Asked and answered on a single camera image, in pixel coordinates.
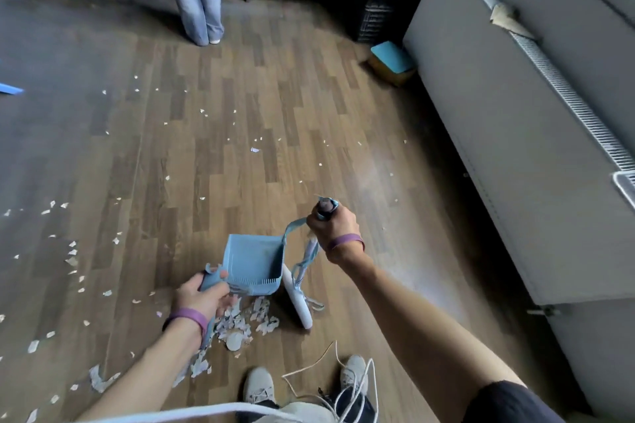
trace laminate floor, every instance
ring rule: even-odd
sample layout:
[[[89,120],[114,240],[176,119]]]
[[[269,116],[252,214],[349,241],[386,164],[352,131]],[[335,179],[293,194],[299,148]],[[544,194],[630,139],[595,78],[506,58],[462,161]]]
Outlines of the laminate floor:
[[[220,261],[229,233],[281,235],[317,194],[351,207],[378,265],[557,411],[585,410],[423,87],[378,82],[368,48],[315,0],[223,2],[226,36],[201,49],[162,12],[172,0],[0,0],[0,80],[25,89],[0,96],[0,415],[77,416],[97,398],[88,369],[126,371],[172,288]],[[288,264],[302,242],[290,237]],[[214,343],[211,374],[166,408],[236,400],[256,365],[287,402],[279,376],[337,339],[341,355],[375,359],[382,421],[434,421],[341,270],[321,255],[303,287],[326,304],[310,333],[275,296],[280,328],[238,358]],[[336,373],[330,355],[293,381],[313,393]]]

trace sneaker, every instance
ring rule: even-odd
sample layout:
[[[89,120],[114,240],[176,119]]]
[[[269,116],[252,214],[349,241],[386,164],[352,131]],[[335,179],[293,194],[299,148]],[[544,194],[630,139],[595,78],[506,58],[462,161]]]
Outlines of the sneaker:
[[[271,400],[275,403],[274,379],[266,368],[259,366],[249,372],[244,382],[242,400],[252,404],[265,400]]]
[[[353,391],[356,391],[361,384],[361,394],[366,396],[368,393],[368,375],[364,376],[364,380],[362,381],[365,370],[366,362],[364,358],[360,355],[352,355],[346,362],[346,366],[342,368],[340,372],[340,384],[342,385],[342,389],[353,386],[356,381],[357,385],[353,388]]]

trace purple wristband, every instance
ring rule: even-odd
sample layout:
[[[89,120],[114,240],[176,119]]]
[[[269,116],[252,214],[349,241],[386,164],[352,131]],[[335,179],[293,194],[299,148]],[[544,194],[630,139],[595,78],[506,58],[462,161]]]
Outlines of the purple wristband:
[[[176,320],[177,318],[187,318],[188,320],[194,321],[201,327],[201,338],[205,336],[209,321],[200,311],[196,311],[190,307],[182,307],[170,313],[168,319],[163,323],[163,331],[165,331],[165,328],[168,327],[172,320]]]
[[[366,245],[364,244],[364,240],[361,238],[360,235],[355,235],[353,233],[348,235],[338,236],[337,238],[335,238],[333,241],[331,241],[328,244],[328,251],[333,250],[335,247],[339,246],[340,244],[348,243],[350,241],[359,241],[361,243],[362,249],[366,251]]]

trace white radiator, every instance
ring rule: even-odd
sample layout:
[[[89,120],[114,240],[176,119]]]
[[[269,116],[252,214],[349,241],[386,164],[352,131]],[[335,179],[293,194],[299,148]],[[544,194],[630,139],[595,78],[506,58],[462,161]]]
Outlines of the white radiator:
[[[635,296],[635,161],[498,0],[422,0],[409,53],[536,304]]]

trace forearm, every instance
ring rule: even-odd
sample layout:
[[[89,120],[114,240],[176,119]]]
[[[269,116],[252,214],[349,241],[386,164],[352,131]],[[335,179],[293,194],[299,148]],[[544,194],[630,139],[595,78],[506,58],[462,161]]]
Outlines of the forearm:
[[[201,329],[196,323],[185,318],[172,321],[141,359],[77,420],[160,410],[174,380],[200,344]]]
[[[414,291],[375,267],[360,251],[339,262],[359,288],[395,356],[441,423],[462,420],[489,383],[518,376],[491,350]]]

